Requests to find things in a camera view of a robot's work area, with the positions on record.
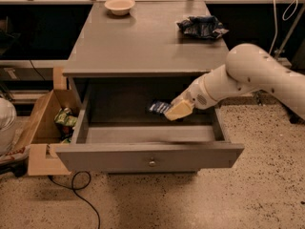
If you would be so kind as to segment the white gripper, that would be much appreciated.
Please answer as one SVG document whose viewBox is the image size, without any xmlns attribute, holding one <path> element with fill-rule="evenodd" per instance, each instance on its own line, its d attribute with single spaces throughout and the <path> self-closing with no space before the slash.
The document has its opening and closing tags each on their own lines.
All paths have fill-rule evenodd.
<svg viewBox="0 0 305 229">
<path fill-rule="evenodd" d="M 172 107 L 165 112 L 165 117 L 174 121 L 193 112 L 193 107 L 204 110 L 211 106 L 211 98 L 204 86 L 204 77 L 200 76 L 172 101 Z"/>
</svg>

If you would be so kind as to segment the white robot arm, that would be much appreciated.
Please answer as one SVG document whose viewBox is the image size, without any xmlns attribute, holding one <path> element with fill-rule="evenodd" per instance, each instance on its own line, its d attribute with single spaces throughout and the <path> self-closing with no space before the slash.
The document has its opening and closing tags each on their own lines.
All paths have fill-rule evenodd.
<svg viewBox="0 0 305 229">
<path fill-rule="evenodd" d="M 199 76 L 165 112 L 169 120 L 205 110 L 220 100 L 263 90 L 305 118 L 305 75 L 282 66 L 253 44 L 231 49 L 225 64 Z"/>
</svg>

